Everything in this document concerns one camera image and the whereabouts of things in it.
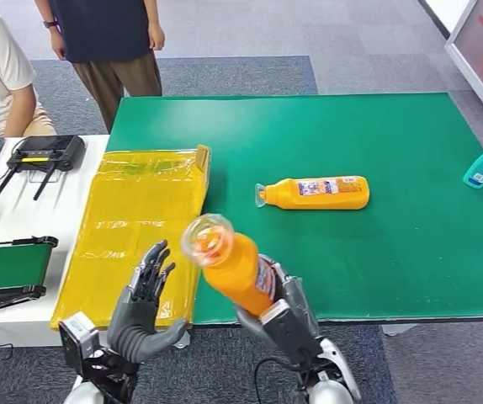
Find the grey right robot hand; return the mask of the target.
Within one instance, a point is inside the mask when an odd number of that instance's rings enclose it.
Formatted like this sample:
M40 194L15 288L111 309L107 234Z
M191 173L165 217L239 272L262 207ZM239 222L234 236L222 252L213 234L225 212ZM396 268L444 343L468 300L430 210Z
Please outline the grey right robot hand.
M294 313L305 325L313 337L318 336L318 321L310 309L302 285L302 279L288 274L280 263L265 254L259 254L260 263L265 263L273 270L275 276L275 297L284 299L293 309ZM258 338L266 341L269 345L274 342L267 334L259 317L252 315L238 305L234 305L238 322Z

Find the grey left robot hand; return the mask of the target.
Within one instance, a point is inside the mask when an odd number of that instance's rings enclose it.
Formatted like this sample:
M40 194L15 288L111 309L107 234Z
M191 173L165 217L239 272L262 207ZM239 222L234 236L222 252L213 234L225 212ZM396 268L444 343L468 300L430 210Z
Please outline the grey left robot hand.
M168 241L150 247L124 287L107 330L110 349L125 360L140 364L177 343L187 329L184 317L162 331L156 329L161 295L175 263L163 268L171 254Z

